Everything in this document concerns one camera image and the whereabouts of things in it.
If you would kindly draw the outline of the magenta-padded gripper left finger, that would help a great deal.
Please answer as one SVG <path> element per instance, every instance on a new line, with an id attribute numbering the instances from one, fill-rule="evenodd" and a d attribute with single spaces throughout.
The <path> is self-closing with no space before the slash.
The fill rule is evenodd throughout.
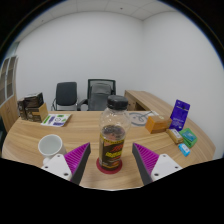
<path id="1" fill-rule="evenodd" d="M 90 144 L 86 143 L 65 155 L 56 154 L 44 163 L 42 169 L 79 185 L 90 153 Z"/>

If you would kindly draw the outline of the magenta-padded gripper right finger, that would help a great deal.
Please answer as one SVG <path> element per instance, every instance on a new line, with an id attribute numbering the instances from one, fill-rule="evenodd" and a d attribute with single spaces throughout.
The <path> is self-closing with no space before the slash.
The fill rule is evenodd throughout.
<path id="1" fill-rule="evenodd" d="M 152 183 L 182 169 L 182 167 L 167 154 L 158 155 L 137 143 L 133 144 L 132 153 L 135 157 L 144 185 Z"/>

